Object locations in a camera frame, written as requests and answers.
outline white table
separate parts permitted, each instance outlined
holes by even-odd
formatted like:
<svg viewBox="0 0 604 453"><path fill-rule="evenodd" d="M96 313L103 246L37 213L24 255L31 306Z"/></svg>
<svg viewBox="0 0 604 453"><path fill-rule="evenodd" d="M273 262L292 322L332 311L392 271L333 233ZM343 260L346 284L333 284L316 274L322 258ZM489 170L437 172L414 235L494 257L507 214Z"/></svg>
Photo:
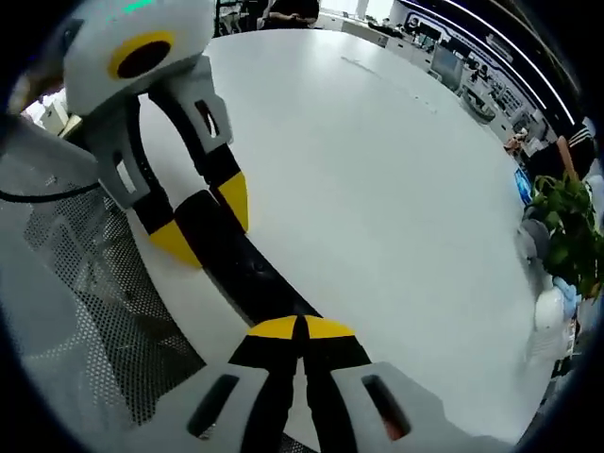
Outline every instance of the white table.
<svg viewBox="0 0 604 453"><path fill-rule="evenodd" d="M356 329L374 361L438 395L451 422L515 443L551 366L524 359L535 294L513 246L522 205L501 142L438 81L344 33L245 33L207 55L247 178L252 242L323 315ZM174 206L203 187L148 102L142 134ZM244 322L129 218L184 335L204 360L225 361ZM286 432L316 448L298 391Z"/></svg>

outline potted plant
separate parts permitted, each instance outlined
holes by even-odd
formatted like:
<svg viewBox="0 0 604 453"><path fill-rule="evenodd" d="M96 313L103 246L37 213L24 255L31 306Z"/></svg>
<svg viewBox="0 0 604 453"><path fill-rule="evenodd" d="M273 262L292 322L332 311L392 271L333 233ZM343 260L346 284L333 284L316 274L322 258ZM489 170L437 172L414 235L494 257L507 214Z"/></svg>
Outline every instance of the potted plant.
<svg viewBox="0 0 604 453"><path fill-rule="evenodd" d="M604 237L595 229L594 206L584 184L538 176L525 217L543 223L549 245L545 270L575 285L583 298L595 297L604 279Z"/></svg>

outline yellow circle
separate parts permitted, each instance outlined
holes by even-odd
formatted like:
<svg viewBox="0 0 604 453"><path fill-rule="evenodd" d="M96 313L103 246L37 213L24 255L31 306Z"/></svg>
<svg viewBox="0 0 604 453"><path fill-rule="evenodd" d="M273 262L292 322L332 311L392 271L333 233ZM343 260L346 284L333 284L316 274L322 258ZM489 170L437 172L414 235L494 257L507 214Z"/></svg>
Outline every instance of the yellow circle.
<svg viewBox="0 0 604 453"><path fill-rule="evenodd" d="M122 45L117 47L111 54L107 67L109 76L116 80L120 79L121 77L118 76L120 64L122 64L132 52L150 42L168 42L170 46L172 46L174 45L174 34L170 31L151 31L122 42Z"/></svg>

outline white container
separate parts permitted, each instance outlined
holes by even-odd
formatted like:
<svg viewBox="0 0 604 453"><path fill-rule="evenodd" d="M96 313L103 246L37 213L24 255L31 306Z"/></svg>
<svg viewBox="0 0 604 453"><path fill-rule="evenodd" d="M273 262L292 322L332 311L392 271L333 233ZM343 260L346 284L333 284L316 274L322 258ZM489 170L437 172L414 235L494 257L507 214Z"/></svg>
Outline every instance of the white container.
<svg viewBox="0 0 604 453"><path fill-rule="evenodd" d="M539 294L535 304L535 328L548 330L560 328L564 322L564 295L558 288Z"/></svg>
<svg viewBox="0 0 604 453"><path fill-rule="evenodd" d="M67 111L65 111L65 108L57 99L46 107L40 118L44 129L55 135L58 135L63 130L67 124L67 120L69 120L69 115L67 115Z"/></svg>

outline gray object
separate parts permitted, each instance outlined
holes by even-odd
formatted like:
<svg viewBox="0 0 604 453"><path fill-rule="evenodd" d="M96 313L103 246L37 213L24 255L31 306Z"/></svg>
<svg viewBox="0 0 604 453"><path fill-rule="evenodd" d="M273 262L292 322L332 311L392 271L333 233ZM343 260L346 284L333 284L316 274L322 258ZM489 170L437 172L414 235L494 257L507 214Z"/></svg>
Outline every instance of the gray object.
<svg viewBox="0 0 604 453"><path fill-rule="evenodd" d="M140 131L128 129L128 114L132 113L128 113L125 101L130 96L147 91L154 83L160 84L184 111L205 154L232 141L227 107L214 91L208 57L177 61L122 89L106 105L86 118L84 127L87 145L98 160L99 181L123 210L149 194L148 180L154 178L146 157L135 159L133 154L131 142L140 139ZM132 133L139 137L130 137ZM124 163L132 182L131 188L127 187L118 172L120 162ZM192 164L203 174L204 169L199 168L197 162L192 161Z"/></svg>
<svg viewBox="0 0 604 453"><path fill-rule="evenodd" d="M261 368L230 363L206 367L159 401L153 421L128 436L130 450L240 453L247 420L267 377ZM211 416L220 394L226 401L215 423L196 431L195 423Z"/></svg>
<svg viewBox="0 0 604 453"><path fill-rule="evenodd" d="M495 112L470 88L465 87L463 95L463 106L472 117L482 125L488 125L495 119Z"/></svg>
<svg viewBox="0 0 604 453"><path fill-rule="evenodd" d="M452 92L460 88L463 62L450 50L437 45L429 70L439 75L440 82Z"/></svg>
<svg viewBox="0 0 604 453"><path fill-rule="evenodd" d="M549 252L549 231L535 219L525 219L518 227L521 251L526 259L543 260Z"/></svg>
<svg viewBox="0 0 604 453"><path fill-rule="evenodd" d="M359 453L508 452L512 446L489 436L473 437L445 417L443 402L390 363L380 362L331 373L344 398ZM410 431L391 441L366 385L377 382L394 413Z"/></svg>

